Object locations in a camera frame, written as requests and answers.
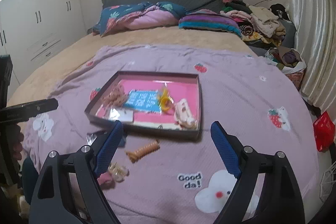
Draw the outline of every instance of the pink tray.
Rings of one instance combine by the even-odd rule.
[[[173,115],[168,115],[164,112],[146,113],[134,111],[133,123],[123,123],[127,131],[162,137],[193,140],[198,138],[202,122],[202,97],[198,75],[166,72],[118,71],[102,87],[85,109],[85,113],[91,122],[104,127],[110,127],[114,124],[114,121],[97,117],[95,114],[103,104],[102,97],[107,96],[112,87],[116,84],[122,84],[126,94],[131,90],[161,90],[166,85],[169,90],[169,96],[173,98],[174,102],[179,102],[183,98],[187,99],[190,110],[197,121],[196,129],[182,129],[176,125]]]

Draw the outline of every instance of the white wire basket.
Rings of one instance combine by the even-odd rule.
[[[333,189],[336,182],[336,162],[323,173],[322,181],[320,184],[320,200],[325,202]]]

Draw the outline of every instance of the pink bedspread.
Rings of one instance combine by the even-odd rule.
[[[198,72],[195,65],[207,71]],[[86,135],[98,129],[89,123],[84,109],[91,91],[118,70],[199,73],[204,115],[198,143],[162,140],[158,151],[134,164],[125,150],[150,140],[128,136],[126,148],[117,149],[113,161],[125,165],[130,175],[104,194],[121,223],[215,220],[235,180],[211,140],[214,121],[260,153],[285,152],[302,196],[315,186],[318,161],[312,122],[292,82],[262,58],[177,46],[103,47],[59,83],[50,94],[59,101],[58,110],[31,119],[25,130],[23,147],[38,171],[51,150],[75,152],[86,144]],[[253,214],[262,183],[260,177],[246,217]]]

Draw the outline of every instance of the blue card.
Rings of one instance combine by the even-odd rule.
[[[131,90],[124,107],[138,111],[160,112],[157,90]]]

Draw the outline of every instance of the strawberry print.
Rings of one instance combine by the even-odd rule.
[[[201,63],[198,63],[197,65],[195,65],[194,68],[201,73],[205,73],[208,71],[208,69],[205,66],[203,66]]]
[[[277,128],[281,128],[282,122],[280,122],[280,116],[275,109],[268,111],[268,118]]]
[[[91,91],[90,93],[90,101],[92,101],[92,99],[97,95],[97,93],[99,92],[100,88],[94,89]]]
[[[268,111],[268,118],[277,128],[290,131],[291,123],[288,119],[288,112],[283,106],[277,109],[270,109]]]

